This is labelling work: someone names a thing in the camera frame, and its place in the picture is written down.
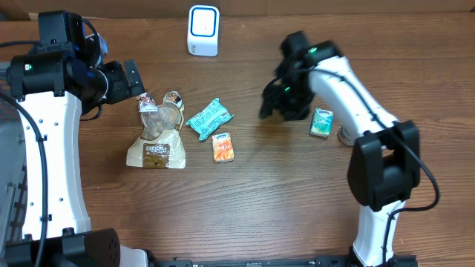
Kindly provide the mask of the small teal white box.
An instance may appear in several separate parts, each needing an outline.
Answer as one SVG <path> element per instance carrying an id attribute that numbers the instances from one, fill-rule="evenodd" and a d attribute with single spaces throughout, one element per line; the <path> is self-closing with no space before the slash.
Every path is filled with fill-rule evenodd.
<path id="1" fill-rule="evenodd" d="M 309 134 L 327 138 L 333 126 L 333 112 L 316 108 L 312 117 Z"/>

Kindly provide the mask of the brown white snack bag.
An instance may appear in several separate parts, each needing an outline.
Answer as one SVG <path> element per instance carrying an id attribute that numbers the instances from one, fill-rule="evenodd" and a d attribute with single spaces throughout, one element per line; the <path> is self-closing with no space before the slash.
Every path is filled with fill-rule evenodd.
<path id="1" fill-rule="evenodd" d="M 184 123 L 183 99 L 177 91 L 170 91 L 158 105 L 152 96 L 137 97 L 143 131 L 128 149 L 126 165 L 137 168 L 183 169 L 186 152 L 180 137 Z"/>

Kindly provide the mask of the green lid jar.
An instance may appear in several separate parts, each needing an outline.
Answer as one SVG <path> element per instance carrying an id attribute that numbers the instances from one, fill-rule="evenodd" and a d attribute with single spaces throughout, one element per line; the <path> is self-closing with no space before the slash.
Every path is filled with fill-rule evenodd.
<path id="1" fill-rule="evenodd" d="M 338 139 L 346 146 L 354 146 L 356 138 L 349 134 L 346 128 L 342 125 L 338 130 Z"/>

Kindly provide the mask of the teal tissue pack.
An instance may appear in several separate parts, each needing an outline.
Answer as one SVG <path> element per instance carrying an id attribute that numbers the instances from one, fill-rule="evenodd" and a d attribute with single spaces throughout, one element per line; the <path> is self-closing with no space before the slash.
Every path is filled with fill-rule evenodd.
<path id="1" fill-rule="evenodd" d="M 199 135 L 200 141 L 205 141 L 221 125 L 233 118 L 234 114 L 220 103 L 219 98 L 215 98 L 201 112 L 186 121 L 186 125 Z"/>

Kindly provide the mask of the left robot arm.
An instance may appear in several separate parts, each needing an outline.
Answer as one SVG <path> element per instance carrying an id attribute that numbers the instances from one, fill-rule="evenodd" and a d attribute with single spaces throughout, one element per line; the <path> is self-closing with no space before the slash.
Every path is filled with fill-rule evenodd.
<path id="1" fill-rule="evenodd" d="M 134 61 L 104 62 L 106 43 L 84 17 L 39 14 L 33 53 L 6 69 L 5 100 L 25 137 L 27 207 L 23 238 L 8 245 L 9 266 L 147 266 L 148 254 L 119 242 L 112 228 L 93 230 L 82 195 L 79 123 L 92 110 L 142 94 Z"/>

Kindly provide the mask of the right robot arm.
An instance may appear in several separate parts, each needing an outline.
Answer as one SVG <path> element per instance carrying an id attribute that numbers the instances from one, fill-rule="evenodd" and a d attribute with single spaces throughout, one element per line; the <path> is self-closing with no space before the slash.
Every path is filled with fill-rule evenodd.
<path id="1" fill-rule="evenodd" d="M 303 32 L 281 43 L 283 61 L 264 88 L 260 118 L 278 111 L 284 120 L 302 120 L 319 95 L 341 121 L 338 138 L 352 147 L 347 181 L 359 203 L 358 233 L 346 255 L 318 256 L 316 266 L 417 266 L 414 256 L 393 252 L 398 221 L 420 181 L 419 131 L 400 122 L 368 92 L 337 45 L 311 45 Z"/>

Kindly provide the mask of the white barcode scanner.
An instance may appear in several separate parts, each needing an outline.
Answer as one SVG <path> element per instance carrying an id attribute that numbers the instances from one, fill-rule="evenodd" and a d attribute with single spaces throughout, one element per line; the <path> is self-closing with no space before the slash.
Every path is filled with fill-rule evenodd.
<path id="1" fill-rule="evenodd" d="M 187 45 L 191 55 L 218 55 L 220 11 L 211 5 L 197 4 L 189 10 Z"/>

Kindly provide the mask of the grey plastic mesh basket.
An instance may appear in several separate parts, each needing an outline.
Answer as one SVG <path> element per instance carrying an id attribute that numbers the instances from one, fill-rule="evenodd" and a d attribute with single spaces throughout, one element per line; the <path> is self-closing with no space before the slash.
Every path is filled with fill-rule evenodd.
<path id="1" fill-rule="evenodd" d="M 25 163 L 19 112 L 1 100 L 1 248 L 22 240 L 27 202 Z"/>

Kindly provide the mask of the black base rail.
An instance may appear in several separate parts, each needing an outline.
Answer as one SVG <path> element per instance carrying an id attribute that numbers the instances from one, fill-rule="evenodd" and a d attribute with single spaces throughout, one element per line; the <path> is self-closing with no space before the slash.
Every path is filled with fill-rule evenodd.
<path id="1" fill-rule="evenodd" d="M 346 267 L 362 266 L 351 256 L 317 256 L 315 259 L 283 260 L 241 260 L 241 261 L 205 261 L 191 260 L 154 260 L 148 264 L 153 267 Z"/>

